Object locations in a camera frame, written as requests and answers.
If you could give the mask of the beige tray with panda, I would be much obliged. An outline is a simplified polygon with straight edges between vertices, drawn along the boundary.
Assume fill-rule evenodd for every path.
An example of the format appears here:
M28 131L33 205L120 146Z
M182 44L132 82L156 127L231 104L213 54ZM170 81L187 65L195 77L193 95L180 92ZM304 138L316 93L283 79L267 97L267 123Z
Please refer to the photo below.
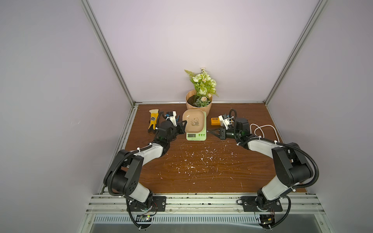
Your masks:
M205 113L200 109L188 109L183 113L183 121L186 122L186 133L199 133L205 124Z

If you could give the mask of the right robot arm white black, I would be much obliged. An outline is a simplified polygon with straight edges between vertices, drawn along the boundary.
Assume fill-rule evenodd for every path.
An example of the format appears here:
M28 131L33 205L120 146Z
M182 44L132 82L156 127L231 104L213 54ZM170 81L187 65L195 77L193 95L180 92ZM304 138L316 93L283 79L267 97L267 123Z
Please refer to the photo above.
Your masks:
M320 176L318 165L298 144L282 143L278 136L270 140L265 137L262 126L256 127L260 130L257 134L252 124L245 118L239 118L234 109L214 120L219 121L220 128L211 131L211 134L221 140L234 139L237 146L266 155L274 162L275 177L258 190L255 199L249 202L250 206L267 212L290 192L317 182Z

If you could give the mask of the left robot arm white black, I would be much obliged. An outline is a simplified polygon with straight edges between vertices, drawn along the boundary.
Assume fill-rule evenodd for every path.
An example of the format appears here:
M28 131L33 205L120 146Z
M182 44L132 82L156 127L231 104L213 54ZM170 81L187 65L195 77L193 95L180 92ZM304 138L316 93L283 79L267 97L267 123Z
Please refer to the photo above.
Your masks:
M187 120L179 120L176 112L168 112L164 121L156 126L155 137L148 145L135 150L120 150L104 177L104 187L113 197L123 197L128 202L148 210L153 205L153 192L140 182L142 167L164 156L171 142L186 133Z

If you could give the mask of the green electronic scale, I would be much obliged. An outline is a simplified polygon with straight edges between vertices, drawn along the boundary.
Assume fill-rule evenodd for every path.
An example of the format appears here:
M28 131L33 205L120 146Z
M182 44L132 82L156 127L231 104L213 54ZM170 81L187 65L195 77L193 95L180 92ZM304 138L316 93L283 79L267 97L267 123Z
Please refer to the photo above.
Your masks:
M205 141L207 139L207 116L205 113L205 124L204 128L201 132L199 133L186 133L186 139L188 141Z

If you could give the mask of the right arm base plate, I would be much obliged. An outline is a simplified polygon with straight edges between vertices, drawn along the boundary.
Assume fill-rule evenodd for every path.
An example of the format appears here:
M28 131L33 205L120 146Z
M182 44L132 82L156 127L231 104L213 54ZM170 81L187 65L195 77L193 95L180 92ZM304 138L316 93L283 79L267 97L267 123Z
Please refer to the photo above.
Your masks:
M245 212L282 212L280 200L268 201L261 196L242 196L236 204L243 207Z

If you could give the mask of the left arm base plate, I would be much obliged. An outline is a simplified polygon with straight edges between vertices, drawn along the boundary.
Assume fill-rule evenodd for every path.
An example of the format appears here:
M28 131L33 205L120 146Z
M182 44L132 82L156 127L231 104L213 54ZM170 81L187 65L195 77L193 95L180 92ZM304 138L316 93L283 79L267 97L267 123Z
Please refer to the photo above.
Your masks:
M145 202L133 200L129 203L127 210L131 212L165 212L167 203L166 196L150 196Z

